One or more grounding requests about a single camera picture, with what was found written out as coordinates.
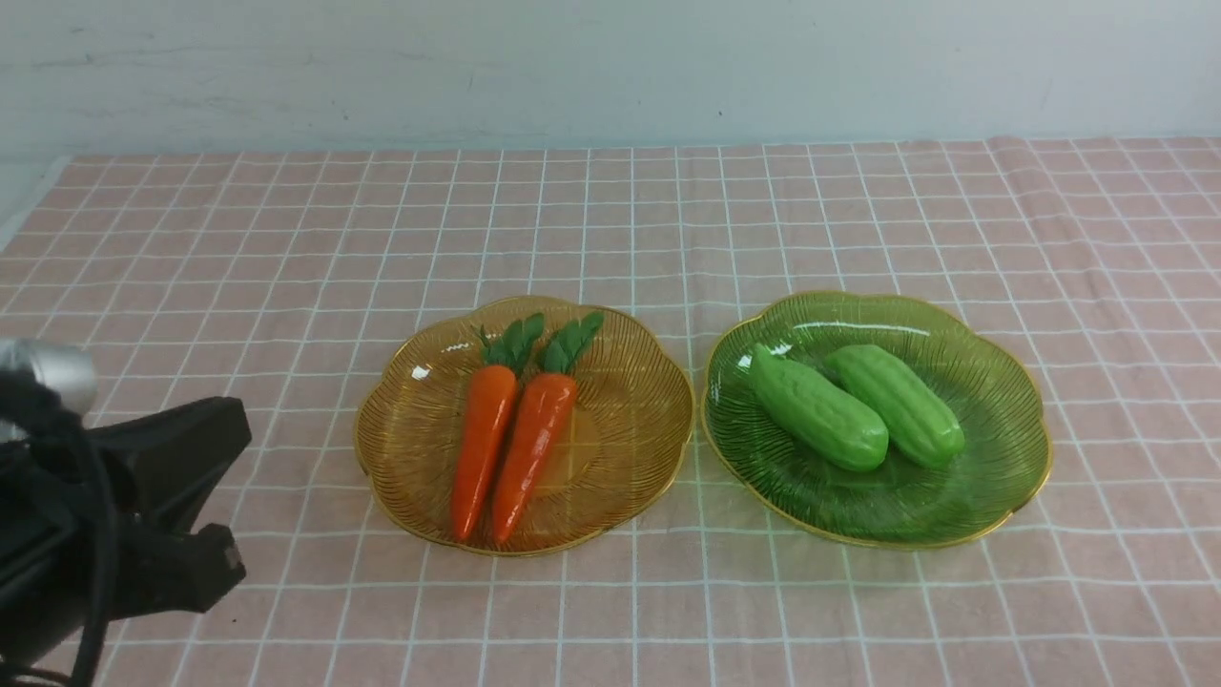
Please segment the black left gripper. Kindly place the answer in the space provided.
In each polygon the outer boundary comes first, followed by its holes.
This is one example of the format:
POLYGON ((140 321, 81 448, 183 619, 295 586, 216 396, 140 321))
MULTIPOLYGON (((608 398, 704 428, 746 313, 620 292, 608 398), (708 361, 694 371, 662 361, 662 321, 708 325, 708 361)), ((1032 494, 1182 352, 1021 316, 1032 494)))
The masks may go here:
POLYGON ((77 635, 74 669, 96 669, 111 624, 209 613, 244 581, 230 527, 197 521, 250 445, 244 403, 205 397, 85 427, 55 390, 2 373, 2 666, 34 669, 77 635))

